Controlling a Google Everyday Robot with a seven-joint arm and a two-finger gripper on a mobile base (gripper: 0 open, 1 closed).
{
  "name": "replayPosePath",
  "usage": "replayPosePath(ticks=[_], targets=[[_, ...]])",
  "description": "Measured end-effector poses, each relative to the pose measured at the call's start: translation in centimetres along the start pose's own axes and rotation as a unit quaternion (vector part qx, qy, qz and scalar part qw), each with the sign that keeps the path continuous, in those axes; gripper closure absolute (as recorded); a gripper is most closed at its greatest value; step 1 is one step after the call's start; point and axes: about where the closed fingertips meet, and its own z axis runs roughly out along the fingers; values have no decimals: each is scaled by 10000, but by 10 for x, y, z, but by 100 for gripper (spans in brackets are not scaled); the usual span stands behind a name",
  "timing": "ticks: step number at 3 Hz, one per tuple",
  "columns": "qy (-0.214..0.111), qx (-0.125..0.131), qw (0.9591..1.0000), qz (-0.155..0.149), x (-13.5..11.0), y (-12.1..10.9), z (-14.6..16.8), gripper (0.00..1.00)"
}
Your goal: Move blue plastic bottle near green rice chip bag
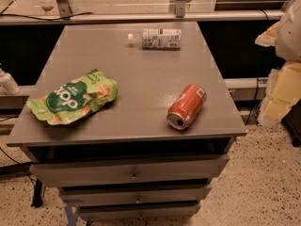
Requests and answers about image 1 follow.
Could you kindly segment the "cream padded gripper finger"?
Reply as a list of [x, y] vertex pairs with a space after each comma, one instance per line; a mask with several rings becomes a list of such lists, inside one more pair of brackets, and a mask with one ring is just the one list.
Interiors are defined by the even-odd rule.
[[271, 25], [266, 31], [262, 32], [255, 39], [255, 43], [263, 47], [275, 46], [278, 26], [279, 22], [276, 22], [273, 25]]

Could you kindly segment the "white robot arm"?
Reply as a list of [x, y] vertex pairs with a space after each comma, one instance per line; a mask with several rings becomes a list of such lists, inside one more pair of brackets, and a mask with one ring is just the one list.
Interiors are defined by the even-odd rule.
[[286, 61], [301, 61], [301, 0], [286, 9], [281, 19], [261, 33], [255, 43], [274, 46], [278, 57]]

